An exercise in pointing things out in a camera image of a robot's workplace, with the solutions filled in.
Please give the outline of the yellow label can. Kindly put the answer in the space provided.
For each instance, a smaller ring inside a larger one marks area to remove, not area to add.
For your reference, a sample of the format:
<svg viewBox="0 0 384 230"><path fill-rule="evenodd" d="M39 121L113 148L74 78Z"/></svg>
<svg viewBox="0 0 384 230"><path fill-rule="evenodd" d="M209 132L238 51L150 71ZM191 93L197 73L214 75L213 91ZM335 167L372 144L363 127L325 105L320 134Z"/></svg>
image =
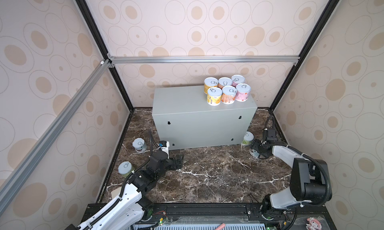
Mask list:
<svg viewBox="0 0 384 230"><path fill-rule="evenodd" d="M217 87L218 80L215 77L207 77L204 80L204 93L208 94L208 89L211 87Z"/></svg>

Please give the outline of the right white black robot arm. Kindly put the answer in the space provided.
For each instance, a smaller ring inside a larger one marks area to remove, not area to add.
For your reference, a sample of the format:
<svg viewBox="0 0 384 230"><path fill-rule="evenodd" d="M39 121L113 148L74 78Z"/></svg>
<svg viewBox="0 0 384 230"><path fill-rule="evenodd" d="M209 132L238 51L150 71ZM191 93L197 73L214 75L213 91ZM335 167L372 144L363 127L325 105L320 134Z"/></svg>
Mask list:
<svg viewBox="0 0 384 230"><path fill-rule="evenodd" d="M289 187L264 197L262 214L295 207L323 206L331 200L332 186L325 161L315 160L291 145L279 142L277 131L270 128L264 128L262 139L254 140L252 149L259 158L274 156L292 169Z"/></svg>

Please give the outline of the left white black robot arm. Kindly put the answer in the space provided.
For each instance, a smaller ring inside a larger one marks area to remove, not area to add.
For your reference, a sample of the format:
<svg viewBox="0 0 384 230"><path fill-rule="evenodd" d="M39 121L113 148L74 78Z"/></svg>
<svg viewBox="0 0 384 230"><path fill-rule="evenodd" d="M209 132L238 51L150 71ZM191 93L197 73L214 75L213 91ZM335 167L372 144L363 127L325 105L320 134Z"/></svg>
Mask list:
<svg viewBox="0 0 384 230"><path fill-rule="evenodd" d="M126 230L152 215L152 202L145 196L168 171L183 167L184 155L173 158L164 151L154 151L148 160L126 177L120 193L78 226L67 230Z"/></svg>

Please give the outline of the orange pink label can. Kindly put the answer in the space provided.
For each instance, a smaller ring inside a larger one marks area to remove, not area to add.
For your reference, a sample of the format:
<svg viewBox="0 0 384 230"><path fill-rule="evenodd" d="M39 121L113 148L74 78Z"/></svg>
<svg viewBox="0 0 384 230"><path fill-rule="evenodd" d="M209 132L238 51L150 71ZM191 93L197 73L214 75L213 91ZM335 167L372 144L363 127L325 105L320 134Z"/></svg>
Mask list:
<svg viewBox="0 0 384 230"><path fill-rule="evenodd" d="M218 88L223 89L225 86L232 86L233 81L231 78L228 77L221 77L218 80Z"/></svg>

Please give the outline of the teal label can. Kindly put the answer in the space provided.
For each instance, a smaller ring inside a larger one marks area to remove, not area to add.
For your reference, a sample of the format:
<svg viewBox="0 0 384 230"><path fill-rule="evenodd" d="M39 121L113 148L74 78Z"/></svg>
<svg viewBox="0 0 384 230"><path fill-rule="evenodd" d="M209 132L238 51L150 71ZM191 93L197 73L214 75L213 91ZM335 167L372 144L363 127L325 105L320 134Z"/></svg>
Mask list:
<svg viewBox="0 0 384 230"><path fill-rule="evenodd" d="M147 150L147 145L144 139L137 138L132 143L135 151L139 154L144 153Z"/></svg>

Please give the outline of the brown orange label can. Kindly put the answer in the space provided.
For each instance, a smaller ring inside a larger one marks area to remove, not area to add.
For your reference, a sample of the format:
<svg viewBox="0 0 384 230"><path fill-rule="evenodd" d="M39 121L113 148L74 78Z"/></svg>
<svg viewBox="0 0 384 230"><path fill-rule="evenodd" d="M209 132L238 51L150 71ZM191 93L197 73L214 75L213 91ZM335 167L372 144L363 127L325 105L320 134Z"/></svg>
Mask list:
<svg viewBox="0 0 384 230"><path fill-rule="evenodd" d="M222 92L221 102L223 104L233 104L235 102L235 97L238 92L235 87L224 86Z"/></svg>

